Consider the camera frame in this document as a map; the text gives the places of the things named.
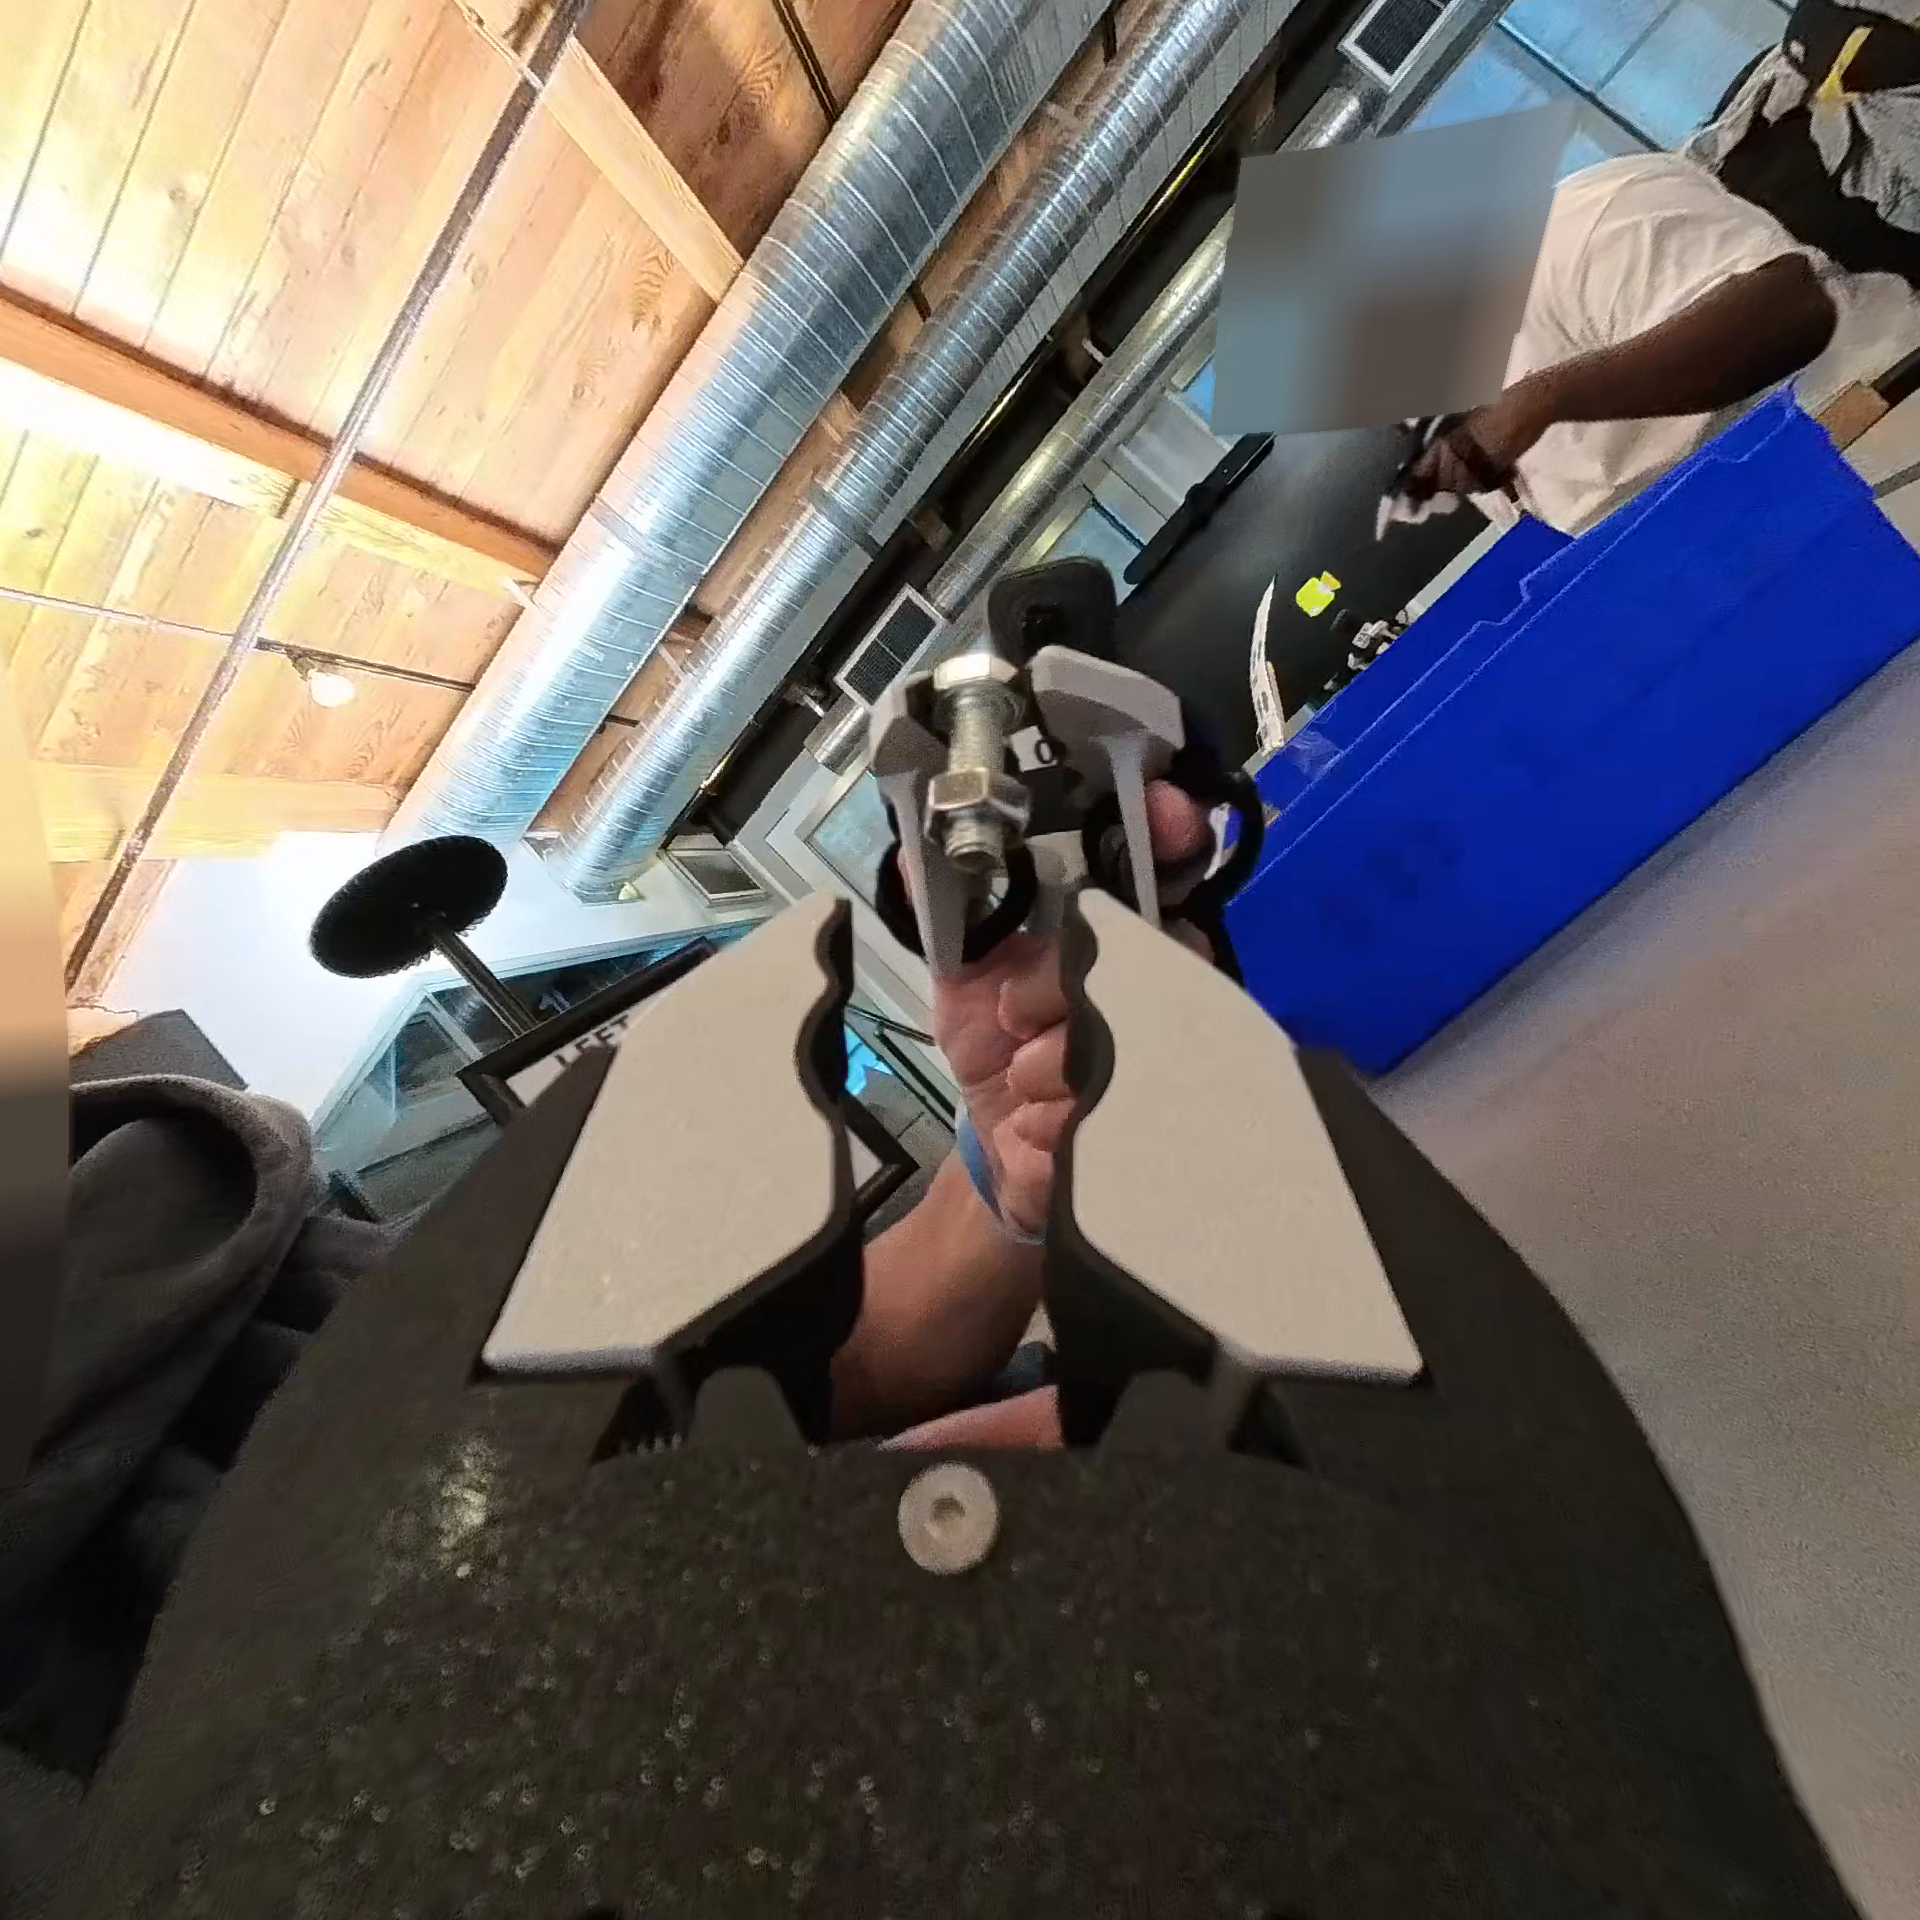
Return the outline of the framed marker poster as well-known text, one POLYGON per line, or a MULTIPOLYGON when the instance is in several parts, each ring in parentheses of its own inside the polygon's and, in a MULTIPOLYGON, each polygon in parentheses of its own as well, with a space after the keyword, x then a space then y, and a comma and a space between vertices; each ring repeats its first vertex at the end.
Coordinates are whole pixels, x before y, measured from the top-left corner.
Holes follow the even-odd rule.
MULTIPOLYGON (((480 1109, 506 1128, 521 1113, 568 1065, 588 1051, 615 1049, 626 1030, 640 1018, 648 998, 664 997, 685 972, 699 969, 721 949, 714 939, 696 939, 667 957, 615 981, 591 993, 574 1010, 539 1018, 533 1030, 508 1043, 484 1051, 472 1065, 460 1069, 465 1090, 480 1109)), ((841 1121, 849 1128, 854 1201, 861 1218, 872 1218, 880 1201, 903 1189, 917 1169, 909 1146, 887 1133, 887 1128, 857 1100, 854 1090, 854 1046, 841 1038, 847 1087, 840 1096, 841 1121)))

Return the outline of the large silver hex nut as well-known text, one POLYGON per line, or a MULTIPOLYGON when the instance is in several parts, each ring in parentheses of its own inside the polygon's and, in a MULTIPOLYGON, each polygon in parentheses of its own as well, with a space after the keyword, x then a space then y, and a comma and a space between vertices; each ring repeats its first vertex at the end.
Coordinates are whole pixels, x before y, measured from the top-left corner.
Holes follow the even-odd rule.
POLYGON ((1030 818, 1027 787, 993 767, 939 770, 925 789, 925 836, 954 869, 986 878, 1007 869, 1030 818))

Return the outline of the blue plastic bin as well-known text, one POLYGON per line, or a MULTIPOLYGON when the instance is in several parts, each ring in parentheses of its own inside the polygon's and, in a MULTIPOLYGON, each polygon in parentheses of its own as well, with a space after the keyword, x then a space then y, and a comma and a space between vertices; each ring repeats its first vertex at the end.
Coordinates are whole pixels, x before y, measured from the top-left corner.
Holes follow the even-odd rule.
POLYGON ((1472 627, 1228 906, 1293 1043, 1384 1070, 1915 640, 1915 553, 1773 397, 1472 627))
POLYGON ((1571 535, 1538 521, 1484 530, 1399 613, 1373 621, 1346 640, 1332 687, 1322 695, 1291 717, 1284 732, 1273 732, 1267 718, 1259 721, 1259 755, 1249 760, 1249 774, 1265 819, 1275 823, 1472 627, 1514 610, 1524 578, 1566 545, 1571 535))

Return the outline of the denim jacket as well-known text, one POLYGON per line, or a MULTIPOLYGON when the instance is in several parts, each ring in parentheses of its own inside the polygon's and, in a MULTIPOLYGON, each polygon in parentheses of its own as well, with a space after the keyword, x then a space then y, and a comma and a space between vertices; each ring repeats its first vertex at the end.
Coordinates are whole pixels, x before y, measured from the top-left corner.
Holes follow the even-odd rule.
POLYGON ((1915 288, 1915 4, 1796 4, 1681 154, 1837 269, 1915 288))

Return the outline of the black video bar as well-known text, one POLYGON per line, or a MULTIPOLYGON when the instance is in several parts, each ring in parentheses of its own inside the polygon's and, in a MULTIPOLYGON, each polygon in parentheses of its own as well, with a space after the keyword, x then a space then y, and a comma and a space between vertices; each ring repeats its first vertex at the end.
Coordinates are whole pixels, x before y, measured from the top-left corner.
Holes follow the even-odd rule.
POLYGON ((1207 523, 1231 493, 1270 457, 1273 435, 1245 435, 1182 496, 1177 510, 1153 534, 1123 567, 1127 587, 1146 587, 1207 523))

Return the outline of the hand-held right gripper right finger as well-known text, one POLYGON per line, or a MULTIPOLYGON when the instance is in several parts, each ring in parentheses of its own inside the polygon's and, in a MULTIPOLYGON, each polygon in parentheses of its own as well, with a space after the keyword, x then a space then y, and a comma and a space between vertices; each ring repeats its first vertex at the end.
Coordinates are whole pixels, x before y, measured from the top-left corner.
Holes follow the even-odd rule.
POLYGON ((1303 1054, 1099 890, 1061 923, 1072 1118, 1044 1224, 1068 1448, 1127 1402, 1234 1445, 1267 1388, 1413 1388, 1422 1355, 1303 1054))

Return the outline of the person's left forearm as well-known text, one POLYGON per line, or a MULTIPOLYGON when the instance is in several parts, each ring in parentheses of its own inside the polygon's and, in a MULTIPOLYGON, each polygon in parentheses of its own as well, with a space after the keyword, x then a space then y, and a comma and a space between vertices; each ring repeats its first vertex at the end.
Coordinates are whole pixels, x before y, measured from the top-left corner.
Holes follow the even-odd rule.
POLYGON ((828 1362, 828 1438, 990 1427, 990 1390, 1040 1309, 1040 1284, 1040 1246, 1011 1231, 950 1153, 861 1252, 857 1315, 828 1362))

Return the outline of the ceiling air vent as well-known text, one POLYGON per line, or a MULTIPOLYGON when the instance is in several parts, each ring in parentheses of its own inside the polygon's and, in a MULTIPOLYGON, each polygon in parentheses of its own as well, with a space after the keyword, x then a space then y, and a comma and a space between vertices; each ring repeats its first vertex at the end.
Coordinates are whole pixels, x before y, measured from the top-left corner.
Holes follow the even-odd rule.
POLYGON ((925 599, 925 591, 903 585, 872 632, 853 648, 849 661, 831 674, 831 687, 861 708, 872 708, 942 633, 948 617, 925 599))
POLYGON ((1378 92, 1399 89, 1443 35, 1456 4, 1368 4, 1339 38, 1339 56, 1378 92))

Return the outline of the short thick silver bolt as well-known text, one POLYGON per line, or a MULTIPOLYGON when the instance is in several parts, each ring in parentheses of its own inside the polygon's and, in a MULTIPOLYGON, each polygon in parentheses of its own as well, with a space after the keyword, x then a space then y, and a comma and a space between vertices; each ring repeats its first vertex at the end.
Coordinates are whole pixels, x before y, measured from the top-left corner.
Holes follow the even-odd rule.
MULTIPOLYGON (((1024 718, 1023 669, 1015 663, 993 649, 942 661, 934 669, 934 718, 942 726, 948 740, 939 770, 993 767, 1017 779, 1010 752, 1010 740, 1024 718)), ((984 897, 998 878, 1007 878, 1007 873, 1010 858, 995 877, 972 878, 960 873, 960 878, 976 897, 984 897)))

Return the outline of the black television screen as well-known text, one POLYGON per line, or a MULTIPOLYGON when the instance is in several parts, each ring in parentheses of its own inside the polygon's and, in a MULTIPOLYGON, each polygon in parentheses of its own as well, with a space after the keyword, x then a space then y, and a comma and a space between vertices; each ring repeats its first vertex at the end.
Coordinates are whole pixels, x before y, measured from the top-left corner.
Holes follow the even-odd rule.
POLYGON ((1354 627, 1399 613, 1491 530, 1462 503, 1454 517, 1390 526, 1373 543, 1378 500, 1397 457, 1399 432, 1390 425, 1275 439, 1207 530, 1119 602, 1115 661, 1168 687, 1225 760, 1258 755, 1246 653, 1270 578, 1270 661, 1291 717, 1335 675, 1339 648, 1354 627), (1332 572, 1341 591, 1322 617, 1307 617, 1293 595, 1320 572, 1332 572))

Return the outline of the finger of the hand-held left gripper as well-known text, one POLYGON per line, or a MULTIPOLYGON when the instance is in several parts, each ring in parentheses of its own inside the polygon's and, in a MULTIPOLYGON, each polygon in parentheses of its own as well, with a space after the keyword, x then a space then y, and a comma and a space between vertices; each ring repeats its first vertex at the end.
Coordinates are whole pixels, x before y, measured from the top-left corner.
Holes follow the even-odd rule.
MULTIPOLYGON (((1015 732, 1030 717, 1027 674, 1024 666, 1017 669, 1024 718, 1015 732)), ((874 910, 887 935, 917 953, 930 972, 956 972, 964 964, 986 959, 1007 939, 1023 932, 1037 902, 1027 832, 1011 850, 1007 878, 984 897, 925 836, 925 789, 942 767, 942 752, 942 726, 934 718, 934 669, 892 687, 867 717, 867 767, 892 826, 892 842, 874 877, 874 910)))
POLYGON ((1052 644, 1030 658, 1030 706, 1061 763, 1082 779, 1093 845, 1106 832, 1093 823, 1098 805, 1115 805, 1136 910, 1143 920, 1162 920, 1146 787, 1165 779, 1188 745, 1182 702, 1131 666, 1052 644))

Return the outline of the grey desk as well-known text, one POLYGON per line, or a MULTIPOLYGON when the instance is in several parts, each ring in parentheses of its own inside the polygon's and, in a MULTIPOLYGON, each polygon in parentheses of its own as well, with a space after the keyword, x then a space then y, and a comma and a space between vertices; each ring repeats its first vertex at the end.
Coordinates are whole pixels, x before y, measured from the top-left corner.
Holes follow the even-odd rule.
POLYGON ((1915 1918, 1915 649, 1372 1090, 1631 1402, 1829 1854, 1915 1918))

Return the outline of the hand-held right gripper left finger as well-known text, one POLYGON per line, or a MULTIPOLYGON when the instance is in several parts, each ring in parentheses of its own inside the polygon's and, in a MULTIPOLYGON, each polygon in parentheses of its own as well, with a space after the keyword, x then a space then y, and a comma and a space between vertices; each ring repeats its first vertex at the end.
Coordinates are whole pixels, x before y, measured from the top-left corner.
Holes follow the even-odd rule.
POLYGON ((805 1445, 861 1300, 841 1118, 853 907, 810 895, 653 997, 607 1049, 480 1362, 648 1383, 678 1431, 721 1373, 805 1445))

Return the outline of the black floor lamp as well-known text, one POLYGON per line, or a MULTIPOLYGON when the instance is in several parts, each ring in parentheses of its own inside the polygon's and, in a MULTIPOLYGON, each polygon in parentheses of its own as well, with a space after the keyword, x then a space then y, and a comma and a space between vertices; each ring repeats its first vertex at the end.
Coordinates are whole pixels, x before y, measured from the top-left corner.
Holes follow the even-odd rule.
POLYGON ((534 1013, 466 947, 508 885, 506 857, 480 836, 435 836, 380 857, 310 923, 310 957, 333 976, 373 981, 439 957, 512 1035, 534 1013))

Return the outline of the person's left hand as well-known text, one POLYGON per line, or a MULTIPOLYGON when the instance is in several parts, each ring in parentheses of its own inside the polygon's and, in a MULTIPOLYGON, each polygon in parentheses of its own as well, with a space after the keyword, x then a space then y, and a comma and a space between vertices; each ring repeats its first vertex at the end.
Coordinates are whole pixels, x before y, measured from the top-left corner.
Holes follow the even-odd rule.
POLYGON ((930 1010, 986 1186, 976 1186, 964 1157, 950 1157, 921 1211, 939 1228, 950 1259, 993 1268, 1030 1260, 1052 1207, 1056 1153, 1073 1113, 1061 932, 1011 935, 986 959, 937 981, 930 1010))

